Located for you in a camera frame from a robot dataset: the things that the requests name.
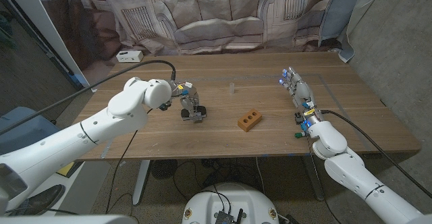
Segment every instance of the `wooden table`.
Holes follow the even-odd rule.
[[[201,105],[207,108],[202,123],[182,121],[176,99],[167,111],[153,110],[147,125],[138,131],[125,159],[186,159],[216,157],[292,156],[309,153],[306,138],[296,139],[300,126],[294,122],[291,96],[278,84],[283,68],[292,66],[309,84],[320,109],[330,109],[349,117],[388,152],[420,149],[416,138],[399,122],[372,90],[337,53],[224,54],[158,57],[175,65],[177,79],[193,83]],[[131,66],[117,64],[111,73]],[[125,82],[169,79],[171,69],[163,64],[144,65],[104,84],[89,100],[76,121],[107,106]],[[230,94],[230,82],[235,93]],[[248,133],[237,120],[255,108],[263,114],[260,123]],[[356,152],[377,152],[347,123],[325,115]],[[119,159],[131,134],[117,137],[105,159]],[[81,157],[101,160],[105,144]]]

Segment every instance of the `cable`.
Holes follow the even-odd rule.
[[[180,165],[178,165],[178,167],[177,167],[177,169],[174,171],[174,174],[173,174],[173,182],[174,182],[174,186],[175,186],[175,188],[177,189],[177,191],[183,196],[183,198],[186,200],[186,201],[189,201],[189,199],[180,191],[180,189],[178,188],[178,186],[177,186],[177,183],[176,183],[176,173],[177,173],[177,170],[181,167],[181,166],[183,166],[183,165],[185,165],[186,163],[192,163],[193,165],[194,165],[194,169],[195,169],[195,181],[196,181],[196,183],[198,184],[198,186],[200,187],[200,188],[202,188],[202,186],[200,185],[200,183],[199,183],[199,181],[198,181],[198,179],[196,178],[196,165],[195,165],[195,163],[193,162],[193,161],[185,161],[184,163],[182,163],[182,164],[180,164]]]
[[[214,191],[211,191],[211,190],[203,190],[203,191],[199,191],[197,194],[199,194],[199,193],[203,193],[203,192],[210,192],[210,193],[214,193],[214,194],[222,195],[225,199],[227,199],[228,204],[229,204],[228,214],[231,213],[231,202],[230,202],[230,200],[228,200],[227,196],[225,196],[224,194],[221,194],[221,193],[219,193],[219,192],[214,192]]]
[[[331,110],[321,110],[321,113],[322,114],[331,113],[331,114],[336,115],[339,118],[343,119],[345,122],[349,123],[352,127],[354,127],[356,130],[358,130],[364,137],[366,137],[366,139],[369,142],[371,142],[372,145],[374,147],[376,147],[378,149],[378,151],[385,156],[385,158],[387,158],[395,167],[397,167],[399,169],[399,171],[401,171],[405,175],[405,177],[407,177],[413,184],[415,184],[418,188],[420,188],[421,191],[423,191],[423,193],[425,193],[430,198],[432,198],[432,194],[426,188],[424,188],[413,177],[411,177],[411,175],[409,175],[401,166],[399,166],[399,164],[397,164],[381,147],[379,147],[379,145],[370,136],[368,136],[368,134],[366,134],[364,131],[362,131],[362,129],[360,129],[357,125],[355,125],[349,119],[346,119],[344,116],[340,115],[339,113],[333,112]]]
[[[199,184],[199,181],[198,181],[198,179],[196,178],[196,164],[193,162],[193,161],[185,161],[184,163],[182,163],[182,164],[180,164],[180,165],[178,165],[178,167],[177,167],[177,169],[175,170],[175,172],[174,172],[174,175],[173,175],[173,182],[174,182],[174,186],[175,186],[175,188],[177,189],[177,191],[183,196],[183,198],[186,200],[186,201],[189,201],[189,199],[180,191],[180,189],[178,188],[178,186],[177,186],[177,183],[176,183],[176,173],[177,173],[177,170],[182,166],[182,165],[185,165],[186,163],[192,163],[193,165],[194,165],[194,168],[195,168],[195,180],[196,180],[196,183],[198,184],[198,186],[200,186],[200,188],[202,188],[201,187],[201,185]],[[203,190],[203,191],[199,191],[198,193],[202,193],[202,192],[211,192],[211,193],[214,193],[214,194],[218,194],[219,195],[219,198],[221,199],[221,201],[222,201],[222,198],[221,198],[221,196],[223,196],[225,199],[227,199],[227,201],[228,201],[228,204],[229,204],[229,209],[228,209],[228,214],[230,214],[231,213],[231,202],[230,202],[230,200],[228,200],[228,198],[227,198],[227,196],[225,196],[225,195],[223,195],[223,194],[221,194],[221,193],[219,193],[218,191],[217,191],[217,189],[216,189],[216,186],[213,184],[213,187],[215,188],[215,190],[216,191],[211,191],[211,190]],[[223,208],[222,208],[222,211],[223,212],[225,212],[225,205],[224,205],[224,203],[223,203],[223,201],[222,201],[222,206],[223,206]]]
[[[113,181],[111,182],[111,189],[109,191],[109,197],[108,197],[108,204],[107,204],[107,209],[105,210],[105,214],[108,214],[108,208],[109,208],[109,202],[111,201],[111,195],[113,193],[113,187],[114,187],[114,180],[115,180],[115,174],[117,173],[117,169],[119,168],[119,165],[124,157],[124,155],[126,154],[126,152],[129,149],[130,144],[132,143],[133,139],[135,138],[136,133],[138,132],[138,130],[135,131],[134,135],[132,136],[132,138],[129,141],[128,146],[126,147],[125,151],[123,152],[123,155],[120,157],[119,162],[117,163],[117,166],[115,166],[115,170],[114,170],[114,174],[113,174]]]
[[[285,221],[288,221],[288,223],[290,222],[290,220],[288,220],[288,218],[286,218],[286,217],[284,217],[283,215],[281,215],[281,214],[277,214],[277,216],[279,217],[279,218],[282,218],[283,220],[285,220]]]
[[[119,202],[119,200],[121,200],[124,196],[130,196],[130,198],[131,199],[133,199],[133,197],[132,197],[132,195],[131,194],[129,194],[129,193],[124,193],[124,194],[122,194],[115,202],[114,202],[114,204],[111,206],[111,208],[108,210],[108,213],[110,213],[111,212],[111,210],[114,208],[114,206],[117,204],[117,202]],[[133,205],[131,205],[131,207],[130,207],[130,213],[129,213],[129,215],[132,215],[132,208],[133,208]]]
[[[132,215],[132,211],[134,210],[134,201],[133,201],[133,197],[131,194],[129,193],[124,193],[122,194],[113,204],[113,206],[111,206],[111,208],[109,209],[108,213],[111,212],[111,210],[114,208],[114,206],[117,204],[117,202],[122,199],[124,196],[130,196],[130,212],[129,212],[129,217],[134,217],[136,219],[136,221],[138,222],[138,224],[140,223],[140,220],[138,220],[137,217],[135,217],[134,215]]]
[[[217,189],[216,189],[216,185],[215,185],[215,184],[213,184],[213,187],[214,187],[214,189],[215,189],[215,191],[216,191],[216,193],[217,193],[219,199],[221,199],[221,202],[222,202],[222,212],[225,212],[225,204],[223,203],[222,197],[221,197],[221,195],[217,192]]]
[[[319,179],[319,175],[318,175],[318,171],[317,171],[317,166],[315,165],[315,161],[314,161],[313,156],[312,156],[311,144],[309,142],[309,134],[306,135],[306,138],[308,140],[308,145],[309,145],[309,153],[310,153],[310,157],[311,157],[310,159],[312,160],[313,168],[315,170],[315,174],[317,175],[317,180],[318,180],[319,187],[320,187],[320,189],[321,189],[321,191],[323,193],[323,198],[324,198],[325,205],[327,206],[327,209],[329,210],[329,212],[333,216],[333,218],[337,221],[337,223],[341,224],[341,222],[339,221],[339,219],[335,216],[335,214],[333,213],[333,211],[330,209],[329,203],[327,203],[327,198],[325,197],[325,194],[324,194],[324,188],[323,188],[323,185],[321,184],[321,180]]]
[[[263,181],[263,176],[261,175],[261,170],[259,169],[258,157],[255,157],[255,159],[256,159],[256,168],[258,169],[259,177],[261,178],[261,185],[263,186],[263,194],[265,194],[264,181]]]
[[[34,208],[39,208],[39,207],[26,207],[26,208],[16,208],[13,210],[9,210],[9,211],[5,211],[6,213],[11,213],[14,211],[24,211],[24,210],[28,210],[28,209],[34,209]],[[57,210],[57,209],[52,209],[52,208],[43,208],[42,210],[44,211],[54,211],[57,213],[65,213],[65,214],[69,214],[69,215],[79,215],[78,213],[73,213],[72,211],[63,211],[63,210]]]
[[[7,126],[6,128],[3,128],[2,130],[0,130],[0,136],[2,134],[4,134],[4,133],[6,133],[6,132],[8,132],[8,131],[10,131],[12,129],[14,129],[17,126],[19,126],[19,125],[21,125],[23,123],[26,123],[27,121],[33,119],[34,117],[39,116],[42,113],[44,113],[44,112],[46,112],[46,111],[48,111],[50,109],[53,109],[54,107],[56,107],[56,106],[58,106],[58,105],[60,105],[60,104],[62,104],[64,102],[66,102],[68,100],[71,100],[71,99],[75,98],[76,96],[79,96],[79,95],[83,94],[84,92],[90,90],[91,88],[94,88],[95,86],[98,86],[99,84],[102,84],[103,82],[106,82],[106,81],[108,81],[108,80],[110,80],[110,79],[112,79],[112,78],[114,78],[116,76],[122,75],[122,74],[124,74],[124,73],[126,73],[126,72],[128,72],[130,70],[133,70],[133,69],[135,69],[137,67],[140,67],[142,65],[148,65],[148,64],[151,64],[151,63],[164,63],[164,64],[167,64],[167,65],[171,66],[171,68],[173,70],[172,73],[171,73],[171,80],[175,80],[176,79],[176,69],[175,69],[174,65],[171,64],[170,62],[164,61],[164,60],[159,60],[159,59],[157,59],[157,60],[150,60],[150,61],[143,61],[143,62],[137,63],[137,64],[135,64],[133,66],[130,66],[130,67],[126,68],[126,69],[123,69],[123,70],[121,70],[121,71],[119,71],[117,73],[114,73],[114,74],[112,74],[110,76],[107,76],[106,78],[103,78],[102,80],[100,80],[100,81],[98,81],[98,82],[90,85],[89,87],[83,88],[83,89],[79,90],[78,92],[75,92],[72,95],[65,97],[64,99],[61,99],[60,101],[58,101],[56,103],[53,103],[52,105],[49,105],[48,107],[46,107],[44,109],[41,109],[40,111],[37,111],[36,113],[33,113],[33,114],[29,115],[28,117],[25,117],[25,118],[17,121],[16,123],[13,123],[13,124]]]

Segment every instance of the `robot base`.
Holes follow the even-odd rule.
[[[243,218],[240,224],[279,224],[275,205],[263,193],[245,184],[220,183],[216,184],[219,193],[225,195],[231,203],[233,220],[237,222],[240,209],[243,209]],[[215,191],[213,186],[204,190]],[[228,213],[230,205],[221,196]],[[195,194],[183,212],[182,224],[217,223],[217,213],[222,210],[222,202],[218,194],[200,192]]]

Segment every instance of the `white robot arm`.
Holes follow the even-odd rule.
[[[155,109],[170,100],[169,82],[132,78],[95,115],[0,156],[0,190],[8,196],[6,210],[19,206],[49,176],[98,144],[144,127],[148,116],[142,104]]]
[[[348,147],[345,137],[324,120],[317,110],[312,90],[294,69],[284,69],[279,83],[290,92],[294,105],[301,112],[296,114],[296,121],[304,135],[317,139],[313,151],[325,160],[325,170],[333,180],[362,198],[386,223],[403,224],[423,217],[365,168],[360,156]]]

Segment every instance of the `black cable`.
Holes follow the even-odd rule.
[[[33,114],[31,114],[31,115],[29,115],[29,116],[27,116],[27,117],[25,117],[25,118],[17,121],[16,123],[13,123],[13,124],[7,126],[6,128],[3,128],[2,130],[0,130],[0,136],[2,134],[4,134],[4,133],[6,133],[6,132],[8,132],[8,131],[10,131],[12,129],[14,129],[17,126],[19,126],[19,125],[21,125],[23,123],[26,123],[27,121],[33,119],[34,117],[39,116],[42,113],[44,113],[44,112],[46,112],[46,111],[48,111],[50,109],[53,109],[54,107],[56,107],[56,106],[58,106],[58,105],[60,105],[60,104],[62,104],[64,102],[66,102],[68,100],[71,100],[71,99],[75,98],[78,95],[83,94],[84,92],[86,92],[86,91],[94,88],[95,86],[98,86],[99,84],[102,84],[103,82],[106,82],[106,81],[108,81],[108,80],[110,80],[110,79],[112,79],[112,78],[114,78],[116,76],[119,76],[119,75],[121,75],[123,73],[126,73],[126,72],[128,72],[128,71],[130,71],[132,69],[135,69],[137,67],[140,67],[142,65],[148,65],[148,64],[151,64],[151,63],[164,63],[164,64],[167,64],[167,65],[171,66],[171,68],[173,70],[172,73],[171,73],[171,80],[175,80],[176,79],[176,69],[175,69],[174,65],[171,64],[170,62],[159,60],[159,59],[157,59],[157,60],[150,60],[150,61],[143,61],[143,62],[137,63],[137,64],[135,64],[135,65],[133,65],[131,67],[123,69],[123,70],[121,70],[121,71],[119,71],[117,73],[114,73],[114,74],[112,74],[110,76],[107,76],[106,78],[103,78],[102,80],[100,80],[100,81],[98,81],[98,82],[90,85],[89,87],[83,88],[83,89],[79,90],[78,92],[75,92],[72,95],[65,97],[64,99],[61,99],[60,101],[58,101],[56,103],[53,103],[52,105],[49,105],[48,107],[46,107],[44,109],[41,109],[40,111],[37,111],[36,113],[33,113]]]
[[[333,218],[337,221],[337,223],[342,224],[339,219],[335,216],[335,213],[333,213],[333,211],[331,211],[329,203],[327,202],[327,198],[324,196],[324,202],[325,205],[327,206],[327,209],[329,209],[330,214],[333,216]]]
[[[11,213],[14,211],[24,211],[24,210],[28,210],[28,209],[34,209],[34,208],[39,208],[39,207],[26,207],[26,208],[16,208],[13,210],[9,210],[9,211],[5,211],[6,213]],[[73,213],[72,211],[63,211],[63,210],[57,210],[57,209],[52,209],[52,208],[43,208],[44,211],[54,211],[57,213],[65,213],[65,214],[69,214],[69,215],[79,215],[78,213]]]
[[[114,206],[117,204],[117,202],[119,202],[119,200],[121,200],[124,196],[130,196],[130,212],[129,212],[129,217],[134,217],[136,219],[136,221],[138,222],[138,224],[140,223],[140,220],[138,220],[137,217],[135,217],[134,215],[132,215],[132,211],[134,210],[134,198],[132,197],[131,194],[129,193],[124,193],[122,194],[115,202],[114,204],[111,206],[111,208],[109,209],[108,213],[111,212],[111,210],[114,208]]]
[[[221,197],[221,195],[217,192],[217,189],[216,189],[216,185],[215,185],[215,184],[213,184],[213,187],[214,187],[214,189],[215,189],[215,191],[216,191],[216,194],[218,195],[219,199],[221,199],[221,202],[222,202],[222,212],[225,212],[225,204],[223,203],[222,197]]]
[[[323,184],[321,183],[321,180],[319,178],[319,174],[318,174],[318,171],[317,171],[317,166],[315,165],[315,160],[313,159],[313,156],[312,156],[312,153],[311,153],[311,144],[309,142],[309,134],[307,134],[306,137],[307,137],[308,145],[309,145],[309,153],[310,153],[310,157],[311,157],[310,159],[312,160],[313,168],[315,170],[315,174],[317,175],[317,180],[318,180],[319,187],[320,187],[320,189],[321,189],[321,191],[323,193],[323,198],[324,198],[325,205],[327,206],[327,209],[329,210],[331,216],[333,216],[333,218],[337,221],[337,223],[341,224],[341,222],[339,221],[339,219],[336,217],[335,213],[333,213],[333,211],[330,209],[329,203],[327,202],[327,198],[325,197],[325,193],[324,193]]]
[[[119,202],[119,200],[121,200],[124,196],[130,196],[130,199],[132,200],[133,199],[133,197],[132,197],[132,195],[131,194],[129,194],[129,193],[124,193],[124,194],[122,194],[115,202],[114,202],[114,204],[111,206],[111,208],[108,210],[108,213],[110,213],[111,212],[111,210],[114,208],[114,206],[117,204],[117,202]],[[130,213],[129,213],[129,215],[132,215],[132,208],[133,208],[133,205],[131,205],[131,207],[130,207]]]
[[[251,167],[251,166],[248,166],[248,165],[242,165],[242,164],[239,164],[239,163],[236,163],[236,164],[228,163],[228,166],[226,166],[225,164],[220,164],[220,163],[217,163],[217,164],[218,164],[218,168],[217,168],[217,169],[214,168],[214,169],[215,169],[214,172],[210,173],[209,175],[211,175],[211,174],[215,174],[215,173],[219,173],[222,177],[224,177],[224,176],[220,173],[220,170],[221,170],[221,169],[225,169],[225,168],[229,168],[230,165],[231,165],[231,167],[234,167],[234,168],[243,168],[243,170],[244,170],[247,174],[249,174],[249,176],[253,177],[253,179],[254,179],[254,181],[255,181],[255,186],[256,186],[256,187],[258,186],[258,188],[261,188],[261,191],[263,191],[263,190],[262,190],[262,185],[260,184],[260,181],[259,181],[259,179],[258,179],[258,177],[257,177],[257,172],[255,171],[255,168],[253,168],[253,167]]]
[[[200,185],[200,182],[198,181],[198,178],[196,178],[196,164],[193,162],[193,161],[185,161],[184,163],[182,163],[182,164],[180,164],[180,165],[178,165],[177,166],[177,169],[174,171],[174,174],[173,174],[173,182],[174,182],[174,186],[175,186],[175,188],[177,189],[177,191],[183,196],[183,198],[186,200],[186,201],[189,201],[189,199],[180,191],[180,189],[178,188],[178,186],[177,186],[177,183],[176,183],[176,173],[177,173],[177,170],[181,167],[181,166],[183,166],[183,165],[185,165],[186,163],[192,163],[193,165],[194,165],[194,169],[195,169],[195,181],[196,181],[196,183],[198,184],[198,186],[200,187],[200,188],[202,188],[202,186]]]
[[[189,201],[189,199],[180,191],[180,189],[178,188],[178,186],[177,186],[177,183],[176,183],[176,173],[177,173],[177,170],[182,166],[182,165],[185,165],[186,163],[192,163],[193,165],[194,165],[194,168],[195,168],[195,180],[196,180],[196,183],[200,186],[200,188],[201,188],[201,185],[199,184],[199,181],[198,181],[198,179],[196,178],[196,164],[193,162],[193,161],[185,161],[184,163],[182,163],[182,164],[180,164],[180,165],[178,165],[178,167],[177,167],[177,169],[175,170],[175,172],[174,172],[174,175],[173,175],[173,182],[174,182],[174,186],[175,186],[175,188],[177,189],[177,191],[183,196],[183,198],[186,200],[186,201]],[[215,190],[216,191],[211,191],[211,190],[203,190],[203,191],[199,191],[198,193],[202,193],[202,192],[211,192],[211,193],[214,193],[214,194],[218,194],[218,196],[219,196],[219,198],[221,199],[221,201],[222,201],[222,198],[221,198],[221,196],[223,196],[225,199],[227,199],[227,201],[228,201],[228,204],[229,204],[229,209],[228,209],[228,214],[230,214],[231,213],[231,202],[230,202],[230,200],[228,200],[228,198],[227,198],[227,196],[225,196],[225,195],[223,195],[223,194],[221,194],[221,193],[219,193],[218,191],[217,191],[217,189],[216,189],[216,186],[213,184],[213,187],[215,188]],[[224,205],[224,203],[223,203],[223,201],[222,201],[222,206],[223,206],[223,212],[225,212],[225,205]]]
[[[339,113],[333,112],[331,110],[321,110],[322,114],[331,113],[333,115],[338,116],[339,118],[343,119],[345,122],[349,123],[352,127],[354,127],[356,130],[358,130],[363,136],[366,137],[366,139],[372,143],[374,147],[378,149],[378,151],[383,154],[395,167],[401,171],[405,177],[407,177],[413,184],[415,184],[418,188],[421,189],[426,195],[428,195],[430,198],[432,198],[432,194],[424,188],[420,183],[418,183],[411,175],[409,175],[399,164],[397,164],[379,145],[370,137],[368,134],[366,134],[362,129],[360,129],[357,125],[352,123],[349,119],[346,119],[344,116],[340,115]]]
[[[225,196],[224,194],[221,194],[221,193],[219,193],[219,192],[215,192],[215,191],[211,191],[211,190],[203,190],[203,191],[199,191],[197,194],[199,194],[199,193],[203,193],[203,192],[210,192],[210,193],[214,193],[214,194],[222,195],[225,199],[227,199],[228,204],[229,204],[228,214],[231,213],[231,202],[230,202],[230,200],[228,200],[227,196]]]
[[[133,139],[135,138],[135,135],[136,135],[137,132],[138,132],[138,130],[135,131],[134,135],[133,135],[132,138],[130,139],[128,146],[127,146],[126,149],[124,150],[123,155],[120,157],[120,160],[119,160],[119,162],[117,163],[117,166],[115,167],[114,174],[113,174],[113,181],[111,182],[111,189],[110,189],[110,191],[109,191],[108,204],[107,204],[107,209],[105,210],[105,214],[108,214],[109,202],[111,201],[111,195],[112,195],[112,193],[113,193],[115,174],[117,173],[117,169],[119,168],[119,165],[120,165],[120,163],[121,163],[121,161],[122,161],[124,155],[125,155],[126,152],[128,151],[129,146],[130,146],[130,144],[132,143]]]

